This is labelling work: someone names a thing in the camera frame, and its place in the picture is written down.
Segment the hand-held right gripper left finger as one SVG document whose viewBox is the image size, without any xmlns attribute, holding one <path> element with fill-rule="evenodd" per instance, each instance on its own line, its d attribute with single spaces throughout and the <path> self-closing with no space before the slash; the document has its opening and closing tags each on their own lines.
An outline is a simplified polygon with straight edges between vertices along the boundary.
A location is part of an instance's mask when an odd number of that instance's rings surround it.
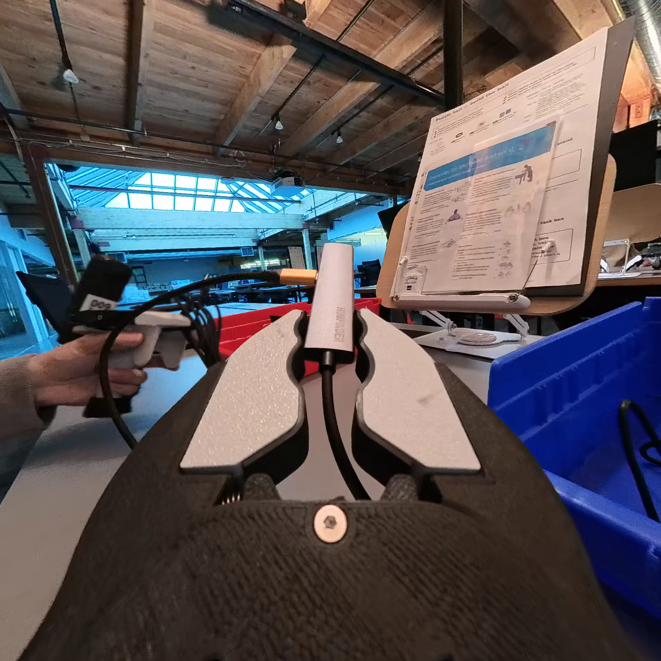
<svg viewBox="0 0 661 661">
<path fill-rule="evenodd" d="M 227 359 L 182 471 L 296 471 L 309 451 L 301 380 L 307 314 L 290 311 Z"/>
</svg>

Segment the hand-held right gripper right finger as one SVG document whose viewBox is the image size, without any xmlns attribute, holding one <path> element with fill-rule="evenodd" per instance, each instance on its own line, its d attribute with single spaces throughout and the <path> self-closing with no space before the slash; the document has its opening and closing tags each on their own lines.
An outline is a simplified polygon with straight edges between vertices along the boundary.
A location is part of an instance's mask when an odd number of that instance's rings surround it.
<svg viewBox="0 0 661 661">
<path fill-rule="evenodd" d="M 481 464 L 434 360 L 367 309 L 357 312 L 367 375 L 356 399 L 359 429 L 423 473 L 478 473 Z"/>
</svg>

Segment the person's left forearm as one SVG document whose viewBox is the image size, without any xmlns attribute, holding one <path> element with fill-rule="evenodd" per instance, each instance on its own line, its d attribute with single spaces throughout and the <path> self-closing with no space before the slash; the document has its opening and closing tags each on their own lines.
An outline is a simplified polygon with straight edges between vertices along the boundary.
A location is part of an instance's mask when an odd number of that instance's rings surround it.
<svg viewBox="0 0 661 661">
<path fill-rule="evenodd" d="M 38 407 L 29 361 L 36 354 L 1 360 L 1 499 L 4 499 L 55 407 Z"/>
</svg>

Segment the grey USB hub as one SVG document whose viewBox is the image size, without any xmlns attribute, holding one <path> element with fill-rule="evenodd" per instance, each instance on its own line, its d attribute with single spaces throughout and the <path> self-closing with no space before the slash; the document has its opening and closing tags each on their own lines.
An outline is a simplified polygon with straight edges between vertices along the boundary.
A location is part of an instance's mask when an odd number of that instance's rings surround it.
<svg viewBox="0 0 661 661">
<path fill-rule="evenodd" d="M 354 248 L 327 243 L 321 252 L 304 343 L 309 360 L 330 352 L 336 364 L 354 360 Z"/>
</svg>

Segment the silver air duct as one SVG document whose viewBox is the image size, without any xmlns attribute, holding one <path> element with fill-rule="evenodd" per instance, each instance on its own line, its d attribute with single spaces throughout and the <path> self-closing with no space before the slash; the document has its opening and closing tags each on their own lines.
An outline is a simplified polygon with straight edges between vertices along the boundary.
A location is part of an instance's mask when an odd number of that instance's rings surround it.
<svg viewBox="0 0 661 661">
<path fill-rule="evenodd" d="M 660 92 L 660 1 L 621 1 L 635 18 L 636 38 Z"/>
</svg>

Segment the white instruction sheet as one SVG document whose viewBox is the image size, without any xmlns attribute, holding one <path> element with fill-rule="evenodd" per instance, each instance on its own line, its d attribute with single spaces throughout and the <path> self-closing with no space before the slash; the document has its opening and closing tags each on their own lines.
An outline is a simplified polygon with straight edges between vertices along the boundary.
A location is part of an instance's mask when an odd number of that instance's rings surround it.
<svg viewBox="0 0 661 661">
<path fill-rule="evenodd" d="M 434 163 L 467 154 L 476 141 L 562 116 L 525 287 L 580 284 L 588 231 L 590 188 L 598 162 L 608 29 L 432 119 L 416 181 Z"/>
</svg>

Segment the blue plastic bin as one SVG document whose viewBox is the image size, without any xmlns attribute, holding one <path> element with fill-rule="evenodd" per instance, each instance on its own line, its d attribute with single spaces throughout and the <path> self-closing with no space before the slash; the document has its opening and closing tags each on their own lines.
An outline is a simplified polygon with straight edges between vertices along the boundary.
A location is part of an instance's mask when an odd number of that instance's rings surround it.
<svg viewBox="0 0 661 661">
<path fill-rule="evenodd" d="M 645 512 L 618 425 L 621 402 L 660 433 L 660 298 L 496 359 L 488 406 L 565 503 L 599 579 L 660 619 L 660 523 Z"/>
</svg>

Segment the red plastic bin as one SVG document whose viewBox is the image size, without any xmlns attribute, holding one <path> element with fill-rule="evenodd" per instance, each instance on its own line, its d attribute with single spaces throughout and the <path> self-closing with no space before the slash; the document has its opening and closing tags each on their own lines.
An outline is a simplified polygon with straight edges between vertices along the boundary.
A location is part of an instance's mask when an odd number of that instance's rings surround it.
<svg viewBox="0 0 661 661">
<path fill-rule="evenodd" d="M 367 299 L 355 299 L 355 310 L 368 309 L 373 313 L 379 314 L 381 299 L 378 297 Z M 219 355 L 221 361 L 226 361 L 240 346 L 248 341 L 253 335 L 256 335 L 266 326 L 272 323 L 273 318 L 280 318 L 291 311 L 311 311 L 311 304 L 306 302 L 288 303 L 271 308 L 245 311 L 222 317 L 220 321 L 219 336 Z M 305 376 L 310 376 L 318 372 L 318 363 L 305 360 Z"/>
</svg>

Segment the blue header leaflet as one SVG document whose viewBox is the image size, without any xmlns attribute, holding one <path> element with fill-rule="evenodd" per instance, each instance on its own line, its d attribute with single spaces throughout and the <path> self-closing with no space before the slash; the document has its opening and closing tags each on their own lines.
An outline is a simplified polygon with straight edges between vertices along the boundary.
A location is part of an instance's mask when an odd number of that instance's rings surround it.
<svg viewBox="0 0 661 661">
<path fill-rule="evenodd" d="M 425 264 L 424 297 L 521 290 L 562 116 L 553 114 L 430 166 L 410 212 L 401 265 Z"/>
</svg>

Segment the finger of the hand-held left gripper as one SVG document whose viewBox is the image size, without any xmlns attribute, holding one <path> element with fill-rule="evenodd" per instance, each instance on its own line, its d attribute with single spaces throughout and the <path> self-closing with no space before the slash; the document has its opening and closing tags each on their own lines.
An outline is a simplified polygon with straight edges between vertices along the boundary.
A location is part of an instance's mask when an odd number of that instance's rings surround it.
<svg viewBox="0 0 661 661">
<path fill-rule="evenodd" d="M 132 321 L 132 331 L 181 330 L 191 325 L 190 319 L 180 313 L 151 309 L 136 316 Z"/>
<path fill-rule="evenodd" d="M 186 335 L 181 330 L 162 330 L 147 368 L 178 370 L 186 351 Z"/>
</svg>

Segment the wooden document stand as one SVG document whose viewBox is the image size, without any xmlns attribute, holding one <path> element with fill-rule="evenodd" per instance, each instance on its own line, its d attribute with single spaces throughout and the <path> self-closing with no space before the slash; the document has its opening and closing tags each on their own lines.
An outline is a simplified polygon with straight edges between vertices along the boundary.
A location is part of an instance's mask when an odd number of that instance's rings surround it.
<svg viewBox="0 0 661 661">
<path fill-rule="evenodd" d="M 531 305 L 526 312 L 534 316 L 552 317 L 561 313 L 566 313 L 578 307 L 585 302 L 596 288 L 599 275 L 599 265 L 601 260 L 601 250 L 606 239 L 607 222 L 609 219 L 610 207 L 613 198 L 613 189 L 616 181 L 617 166 L 616 161 L 611 155 L 607 155 L 606 172 L 604 175 L 603 187 L 599 201 L 598 216 L 594 226 L 594 235 L 588 259 L 588 271 L 586 282 L 582 295 L 566 297 L 535 297 L 531 298 Z M 381 274 L 376 287 L 377 296 L 381 298 L 384 306 L 391 310 L 401 310 L 401 306 L 392 301 L 391 289 L 395 282 L 397 269 L 399 266 L 402 242 L 407 224 L 409 212 L 409 203 L 407 203 L 397 214 L 393 221 L 390 236 L 387 242 L 385 256 L 381 268 Z M 466 344 L 456 344 L 450 348 L 450 352 L 467 354 L 479 358 L 495 359 L 518 348 L 531 344 L 534 340 L 540 340 L 537 335 L 517 335 L 517 339 L 492 345 L 473 346 Z"/>
</svg>

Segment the person's left hand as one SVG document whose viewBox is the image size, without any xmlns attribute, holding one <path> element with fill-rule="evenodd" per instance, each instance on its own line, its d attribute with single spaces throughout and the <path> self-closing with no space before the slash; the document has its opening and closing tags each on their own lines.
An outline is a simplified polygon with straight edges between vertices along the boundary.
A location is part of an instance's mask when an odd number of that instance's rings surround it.
<svg viewBox="0 0 661 661">
<path fill-rule="evenodd" d="M 62 346 L 29 358 L 27 373 L 38 409 L 58 406 L 85 406 L 100 386 L 97 374 L 101 350 L 109 333 L 84 335 Z M 115 340 L 114 352 L 138 347 L 140 333 L 122 333 Z M 111 392 L 115 396 L 135 395 L 146 381 L 137 368 L 108 368 Z"/>
</svg>

